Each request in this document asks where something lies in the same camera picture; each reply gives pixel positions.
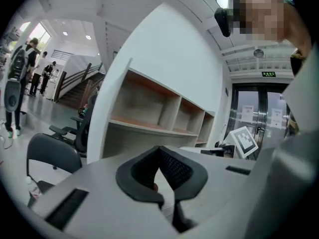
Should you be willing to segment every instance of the sneaker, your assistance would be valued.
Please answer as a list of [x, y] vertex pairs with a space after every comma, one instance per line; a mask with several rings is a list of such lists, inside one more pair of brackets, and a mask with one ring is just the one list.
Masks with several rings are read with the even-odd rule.
[[8, 132], [8, 138], [12, 138], [13, 132], [12, 131], [7, 131]]

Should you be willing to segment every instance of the door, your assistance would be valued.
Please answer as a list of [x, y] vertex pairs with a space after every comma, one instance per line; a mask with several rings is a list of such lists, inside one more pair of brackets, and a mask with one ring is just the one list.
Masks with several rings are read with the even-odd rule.
[[256, 160], [262, 149], [276, 146], [286, 134], [288, 108], [281, 93], [284, 84], [234, 84], [232, 106], [225, 137], [246, 126], [258, 149], [247, 159]]

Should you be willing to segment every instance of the green exit sign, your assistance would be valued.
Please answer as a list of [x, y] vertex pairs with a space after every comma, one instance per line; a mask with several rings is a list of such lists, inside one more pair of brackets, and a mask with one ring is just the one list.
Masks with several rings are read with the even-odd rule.
[[263, 77], [276, 77], [275, 72], [262, 72]]

